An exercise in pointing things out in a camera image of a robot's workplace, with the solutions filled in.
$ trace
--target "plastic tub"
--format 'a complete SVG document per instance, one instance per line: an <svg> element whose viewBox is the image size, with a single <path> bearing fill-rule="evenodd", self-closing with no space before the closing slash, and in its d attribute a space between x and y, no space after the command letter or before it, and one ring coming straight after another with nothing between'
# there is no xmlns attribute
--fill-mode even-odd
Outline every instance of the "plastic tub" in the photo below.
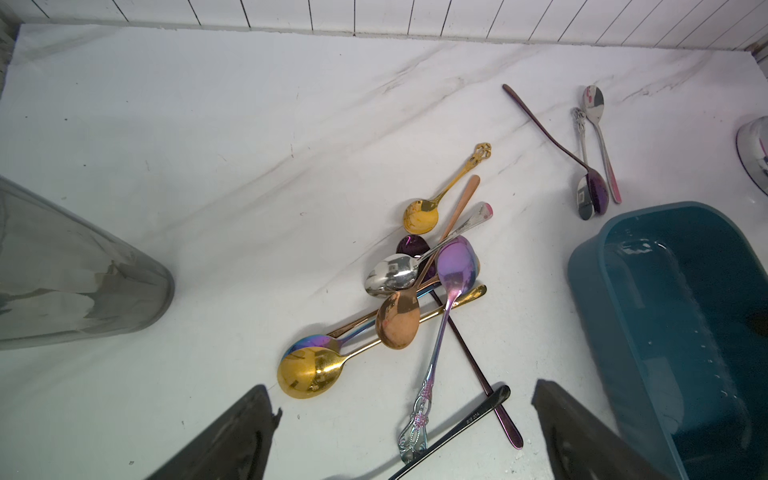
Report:
<svg viewBox="0 0 768 480"><path fill-rule="evenodd" d="M768 472L768 277L727 217L695 202L615 217L568 281L629 445L670 478Z"/></svg>

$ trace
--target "spoon bowl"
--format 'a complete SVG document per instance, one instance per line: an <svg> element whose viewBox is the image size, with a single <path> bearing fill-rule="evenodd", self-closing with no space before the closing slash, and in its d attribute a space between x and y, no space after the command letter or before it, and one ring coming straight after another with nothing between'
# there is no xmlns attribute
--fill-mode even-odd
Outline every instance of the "spoon bowl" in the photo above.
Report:
<svg viewBox="0 0 768 480"><path fill-rule="evenodd" d="M437 205L440 200L414 200L406 208L402 215L402 225L407 232L421 235L428 233L435 228L440 215L437 211Z"/></svg>

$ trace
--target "gold spoon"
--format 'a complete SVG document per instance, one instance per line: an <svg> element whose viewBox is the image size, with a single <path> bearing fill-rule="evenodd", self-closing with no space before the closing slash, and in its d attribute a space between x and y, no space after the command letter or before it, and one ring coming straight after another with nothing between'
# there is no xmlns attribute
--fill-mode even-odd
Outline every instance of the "gold spoon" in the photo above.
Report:
<svg viewBox="0 0 768 480"><path fill-rule="evenodd" d="M443 196L448 193L451 187L456 185L458 179L489 157L491 157L491 144L478 144L475 147L475 153L467 160L462 171L456 175L437 197L431 200L416 200L408 205L406 212L402 215L402 225L406 228L406 231L416 235L423 235L435 228L439 219L437 204L440 203Z"/></svg>
<svg viewBox="0 0 768 480"><path fill-rule="evenodd" d="M448 222L448 226L445 228L440 241L443 241L451 233L454 224L458 220L458 216L462 214L464 207L467 206L469 199L472 198L479 184L480 177L472 175L469 182L467 182L467 186L464 188L462 198L459 199L458 205L456 205L453 211L453 217ZM412 287L394 292L386 297L386 300L380 306L379 313L376 315L376 333L379 334L379 338L384 345L389 348L396 350L404 349L416 337L416 332L419 331L419 298L417 297L417 292L421 282L424 280L424 276L438 254L435 253L430 256L427 264L424 266L424 270L422 270L421 275L419 275L419 278Z"/></svg>
<svg viewBox="0 0 768 480"><path fill-rule="evenodd" d="M465 303L485 295L485 285L479 285L470 290L466 295L456 300L453 308L458 308ZM444 306L424 314L419 322L440 315L445 310ZM344 362L352 357L365 352L367 349L379 345L381 339L361 346L349 355L340 355L331 349L322 346L307 346L298 349L286 356L277 367L277 383L280 388L294 399L309 399L331 388L341 376Z"/></svg>

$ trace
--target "white marble surface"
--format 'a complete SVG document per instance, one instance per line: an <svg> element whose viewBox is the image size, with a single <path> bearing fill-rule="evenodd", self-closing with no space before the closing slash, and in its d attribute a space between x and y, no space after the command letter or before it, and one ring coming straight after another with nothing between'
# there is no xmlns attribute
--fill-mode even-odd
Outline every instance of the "white marble surface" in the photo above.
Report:
<svg viewBox="0 0 768 480"><path fill-rule="evenodd" d="M613 424L565 277L606 219L578 218L581 172L504 82L571 148L569 109L602 88L624 197L607 217L702 201L768 260L768 197L733 140L768 114L744 52L24 25L0 174L166 264L177 295L139 333L0 352L0 478L143 478L257 383L284 413L266 478L388 477L437 322L408 349L351 360L315 399L285 396L276 364L295 339L377 305L362 279L404 234L403 207L482 141L493 156L474 200L495 217L467 236L488 295L454 318L491 383L511 386L527 445L488 416L408 478L550 478L536 379ZM599 165L590 127L588 142ZM446 334L432 437L480 394Z"/></svg>

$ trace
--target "translucent gray container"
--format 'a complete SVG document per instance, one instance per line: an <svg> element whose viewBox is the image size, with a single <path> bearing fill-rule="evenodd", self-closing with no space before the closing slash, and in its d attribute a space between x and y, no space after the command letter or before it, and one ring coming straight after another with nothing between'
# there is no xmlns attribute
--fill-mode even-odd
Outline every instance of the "translucent gray container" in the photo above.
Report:
<svg viewBox="0 0 768 480"><path fill-rule="evenodd" d="M135 332L173 297L157 261L0 177L0 349Z"/></svg>

